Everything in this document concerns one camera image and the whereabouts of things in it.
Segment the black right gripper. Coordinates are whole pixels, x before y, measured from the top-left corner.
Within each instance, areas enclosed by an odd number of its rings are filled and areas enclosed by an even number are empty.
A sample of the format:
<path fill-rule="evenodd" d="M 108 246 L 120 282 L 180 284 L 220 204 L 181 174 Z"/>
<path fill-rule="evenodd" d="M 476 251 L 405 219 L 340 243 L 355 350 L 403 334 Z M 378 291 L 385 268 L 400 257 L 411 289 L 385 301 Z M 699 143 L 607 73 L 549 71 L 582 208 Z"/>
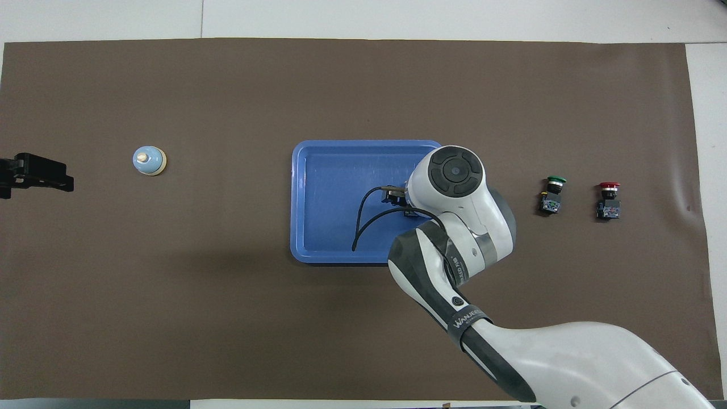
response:
<path fill-rule="evenodd" d="M 405 191 L 384 191 L 384 203 L 393 207 L 407 208 L 402 211 L 403 216 L 408 218 L 417 218 L 420 215 L 415 210 L 410 210 L 413 206 L 407 201 Z"/>

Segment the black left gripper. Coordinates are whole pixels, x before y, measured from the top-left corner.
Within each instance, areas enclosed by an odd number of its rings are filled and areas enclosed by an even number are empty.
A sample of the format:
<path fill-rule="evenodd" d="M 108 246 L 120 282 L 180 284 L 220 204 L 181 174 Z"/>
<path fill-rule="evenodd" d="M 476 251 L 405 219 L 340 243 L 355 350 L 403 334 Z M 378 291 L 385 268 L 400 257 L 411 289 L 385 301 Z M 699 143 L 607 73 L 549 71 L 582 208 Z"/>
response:
<path fill-rule="evenodd" d="M 1 158 L 1 199 L 10 199 L 12 189 L 52 187 L 65 192 L 74 191 L 74 178 L 67 174 L 66 165 L 59 161 L 42 161 L 40 181 L 31 178 L 23 158 Z"/>

